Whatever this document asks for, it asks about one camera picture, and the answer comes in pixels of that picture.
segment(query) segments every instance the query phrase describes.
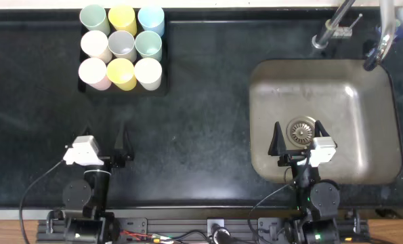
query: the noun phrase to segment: plastic cup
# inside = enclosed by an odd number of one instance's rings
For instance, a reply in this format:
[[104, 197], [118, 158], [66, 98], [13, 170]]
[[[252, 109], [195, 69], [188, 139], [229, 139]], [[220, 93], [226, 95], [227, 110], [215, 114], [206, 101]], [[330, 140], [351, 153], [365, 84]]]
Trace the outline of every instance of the plastic cup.
[[99, 30], [91, 30], [82, 37], [81, 49], [92, 58], [99, 58], [105, 64], [112, 59], [111, 51], [108, 49], [108, 37]]
[[135, 11], [128, 5], [119, 5], [109, 10], [108, 18], [118, 31], [127, 31], [136, 35]]
[[133, 64], [125, 58], [116, 58], [108, 64], [108, 78], [123, 91], [130, 91], [136, 86]]
[[117, 58], [136, 61], [135, 39], [131, 33], [124, 30], [114, 32], [109, 36], [108, 47]]
[[82, 81], [100, 91], [111, 86], [111, 81], [106, 76], [106, 64], [99, 58], [84, 60], [79, 66], [78, 74]]
[[145, 31], [154, 31], [159, 36], [165, 32], [165, 13], [161, 7], [142, 7], [138, 12], [138, 20]]
[[105, 35], [109, 35], [109, 22], [103, 7], [96, 4], [84, 7], [79, 13], [79, 20], [90, 31], [102, 31]]
[[135, 39], [135, 47], [143, 58], [162, 59], [162, 39], [154, 31], [141, 32]]
[[162, 80], [162, 66], [153, 58], [143, 58], [135, 64], [135, 77], [149, 91], [158, 89]]

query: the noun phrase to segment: stainless steel sink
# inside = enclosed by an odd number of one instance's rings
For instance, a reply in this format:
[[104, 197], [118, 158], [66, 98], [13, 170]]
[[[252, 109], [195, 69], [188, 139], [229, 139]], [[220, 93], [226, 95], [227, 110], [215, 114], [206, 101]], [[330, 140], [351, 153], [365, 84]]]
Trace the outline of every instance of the stainless steel sink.
[[287, 148], [303, 148], [320, 120], [338, 144], [320, 176], [342, 184], [386, 184], [402, 166], [388, 74], [363, 60], [269, 60], [251, 76], [251, 161], [263, 178], [284, 182], [285, 167], [268, 155], [274, 124]]

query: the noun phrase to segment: faucet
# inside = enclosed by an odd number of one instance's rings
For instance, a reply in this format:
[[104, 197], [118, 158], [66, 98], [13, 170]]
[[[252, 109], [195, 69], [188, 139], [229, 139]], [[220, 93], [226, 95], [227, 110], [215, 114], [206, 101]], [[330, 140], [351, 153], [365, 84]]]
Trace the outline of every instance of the faucet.
[[[318, 33], [312, 38], [312, 45], [317, 49], [324, 49], [328, 46], [329, 39], [332, 38], [335, 31], [339, 28], [339, 23], [343, 19], [345, 13], [349, 11], [355, 0], [345, 0], [343, 4], [335, 12], [332, 19], [327, 20]], [[394, 35], [396, 32], [396, 15], [393, 0], [379, 0], [381, 14], [381, 39], [377, 48], [374, 48], [365, 60], [364, 69], [371, 71], [384, 59], [388, 53]]]

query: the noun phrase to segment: black countertop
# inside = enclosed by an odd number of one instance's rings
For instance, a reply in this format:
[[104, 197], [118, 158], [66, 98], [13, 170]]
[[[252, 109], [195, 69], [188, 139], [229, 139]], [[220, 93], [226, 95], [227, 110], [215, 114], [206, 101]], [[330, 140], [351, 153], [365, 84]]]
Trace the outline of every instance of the black countertop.
[[[114, 171], [110, 208], [253, 205], [281, 185], [251, 165], [251, 71], [267, 59], [362, 59], [364, 43], [378, 39], [379, 17], [375, 9], [353, 9], [344, 24], [360, 12], [350, 40], [313, 52], [310, 40], [331, 9], [169, 10], [168, 94], [120, 100], [91, 99], [77, 90], [77, 10], [0, 12], [0, 207], [16, 207], [85, 126], [108, 150], [122, 122], [136, 156]], [[392, 77], [403, 149], [403, 39], [383, 66]], [[59, 167], [26, 205], [62, 206], [62, 189], [82, 173], [79, 166]], [[269, 205], [289, 208], [293, 199], [284, 190]], [[341, 185], [341, 205], [403, 207], [403, 170], [389, 185]]]

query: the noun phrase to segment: sink drain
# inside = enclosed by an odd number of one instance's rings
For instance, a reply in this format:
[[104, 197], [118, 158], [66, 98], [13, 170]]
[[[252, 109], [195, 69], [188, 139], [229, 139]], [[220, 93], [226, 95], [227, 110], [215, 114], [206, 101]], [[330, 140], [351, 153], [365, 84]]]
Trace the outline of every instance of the sink drain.
[[315, 122], [315, 119], [308, 116], [294, 118], [287, 125], [289, 140], [298, 147], [308, 146], [314, 138]]

